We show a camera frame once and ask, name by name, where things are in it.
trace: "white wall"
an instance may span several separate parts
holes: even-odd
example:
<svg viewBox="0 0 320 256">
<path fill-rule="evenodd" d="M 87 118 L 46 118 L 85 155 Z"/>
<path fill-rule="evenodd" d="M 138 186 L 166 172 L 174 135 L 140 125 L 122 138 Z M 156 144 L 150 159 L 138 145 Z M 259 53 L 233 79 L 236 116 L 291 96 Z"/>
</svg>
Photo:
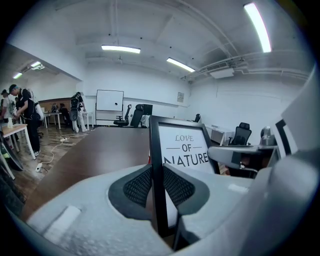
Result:
<svg viewBox="0 0 320 256">
<path fill-rule="evenodd" d="M 76 47 L 75 35 L 52 1 L 39 1 L 20 21 L 7 43 L 83 80 L 84 53 Z"/>
<path fill-rule="evenodd" d="M 38 101 L 71 98 L 76 91 L 77 80 L 59 73 L 47 74 L 39 79 L 28 80 L 26 88 L 31 89 Z"/>
<path fill-rule="evenodd" d="M 203 124 L 232 131 L 241 122 L 248 123 L 252 130 L 248 142 L 259 144 L 261 129 L 280 116 L 303 83 L 270 75 L 210 77 L 192 85 L 187 118 L 199 113 Z"/>
<path fill-rule="evenodd" d="M 128 104 L 132 104 L 130 114 L 137 104 L 151 104 L 155 116 L 185 118 L 190 86 L 170 74 L 138 66 L 91 63 L 83 83 L 88 111 L 95 111 L 97 90 L 116 90 L 124 91 L 123 115 Z M 184 93 L 183 103 L 177 102 L 178 92 Z"/>
</svg>

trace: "backpack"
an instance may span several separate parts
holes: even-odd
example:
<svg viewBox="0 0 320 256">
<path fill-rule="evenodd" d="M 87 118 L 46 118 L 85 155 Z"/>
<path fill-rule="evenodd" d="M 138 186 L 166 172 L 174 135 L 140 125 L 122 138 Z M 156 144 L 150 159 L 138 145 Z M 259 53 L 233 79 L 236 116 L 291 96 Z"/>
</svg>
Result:
<svg viewBox="0 0 320 256">
<path fill-rule="evenodd" d="M 52 104 L 51 113 L 59 113 L 59 108 L 58 108 L 58 105 L 56 103 Z"/>
<path fill-rule="evenodd" d="M 79 102 L 79 96 L 80 95 L 73 95 L 71 100 L 70 100 L 70 104 L 71 104 L 71 109 L 77 109 L 79 108 L 80 102 Z"/>
</svg>

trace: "whiteboard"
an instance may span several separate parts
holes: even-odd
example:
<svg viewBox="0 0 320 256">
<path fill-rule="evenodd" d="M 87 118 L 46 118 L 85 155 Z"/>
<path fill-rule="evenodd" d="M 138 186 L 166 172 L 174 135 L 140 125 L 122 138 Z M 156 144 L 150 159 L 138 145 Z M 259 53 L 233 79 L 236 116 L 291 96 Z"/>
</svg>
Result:
<svg viewBox="0 0 320 256">
<path fill-rule="evenodd" d="M 120 90 L 97 90 L 96 110 L 122 111 L 124 92 Z"/>
<path fill-rule="evenodd" d="M 159 124 L 162 163 L 193 169 L 195 172 L 214 174 L 209 162 L 208 147 L 201 128 Z M 168 227 L 177 221 L 177 208 L 165 191 Z"/>
</svg>

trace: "ceiling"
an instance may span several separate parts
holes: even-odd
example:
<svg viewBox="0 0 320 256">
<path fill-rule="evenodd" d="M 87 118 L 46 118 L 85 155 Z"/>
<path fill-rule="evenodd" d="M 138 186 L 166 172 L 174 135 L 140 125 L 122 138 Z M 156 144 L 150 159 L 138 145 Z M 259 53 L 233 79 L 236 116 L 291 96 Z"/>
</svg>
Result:
<svg viewBox="0 0 320 256">
<path fill-rule="evenodd" d="M 272 52 L 262 53 L 244 10 L 248 0 L 56 0 L 56 13 L 74 32 L 88 63 L 144 66 L 194 81 L 203 67 L 224 63 L 238 73 L 269 72 L 305 78 L 314 60 L 296 26 L 271 0 L 255 4 Z M 140 54 L 103 51 L 101 45 L 140 48 Z M 166 62 L 190 66 L 189 73 Z"/>
<path fill-rule="evenodd" d="M 30 65 L 36 61 L 37 59 L 32 59 L 30 55 L 22 50 L 6 44 L 0 54 L 0 81 L 2 83 L 14 83 L 18 81 L 19 84 L 26 84 L 28 81 L 39 80 L 58 74 L 57 71 L 48 67 L 28 70 Z M 23 75 L 19 77 L 18 80 L 15 80 L 13 76 L 16 75 L 17 72 L 22 72 Z"/>
</svg>

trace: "wooden floor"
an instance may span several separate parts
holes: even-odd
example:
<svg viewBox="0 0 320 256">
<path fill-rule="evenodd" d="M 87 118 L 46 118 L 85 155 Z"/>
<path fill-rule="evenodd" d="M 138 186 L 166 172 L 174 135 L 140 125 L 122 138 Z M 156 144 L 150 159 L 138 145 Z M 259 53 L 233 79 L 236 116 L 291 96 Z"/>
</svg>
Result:
<svg viewBox="0 0 320 256">
<path fill-rule="evenodd" d="M 36 160 L 33 160 L 31 155 L 28 153 L 28 145 L 26 143 L 26 139 L 23 136 L 18 141 L 18 146 L 20 152 L 16 153 L 17 157 L 21 161 L 24 170 L 16 171 L 12 170 L 15 180 L 14 183 L 20 192 L 23 194 L 25 199 L 27 200 L 34 189 L 37 187 L 39 182 L 45 177 L 45 175 L 50 171 L 50 169 L 55 165 L 55 163 L 65 154 L 67 151 L 76 145 L 79 141 L 81 141 L 86 135 L 90 133 L 87 132 L 79 132 L 75 133 L 71 128 L 64 128 L 63 126 L 59 130 L 59 128 L 55 128 L 54 125 L 50 125 L 48 129 L 41 126 L 38 129 L 39 132 L 43 133 L 43 137 L 40 138 L 40 154 L 36 157 Z M 68 139 L 63 142 L 62 145 L 59 145 L 60 139 L 62 137 L 68 137 Z M 54 150 L 54 158 L 51 163 L 43 163 L 40 172 L 36 172 L 36 167 L 38 163 L 41 162 L 50 162 L 53 155 L 50 151 L 56 146 Z"/>
</svg>

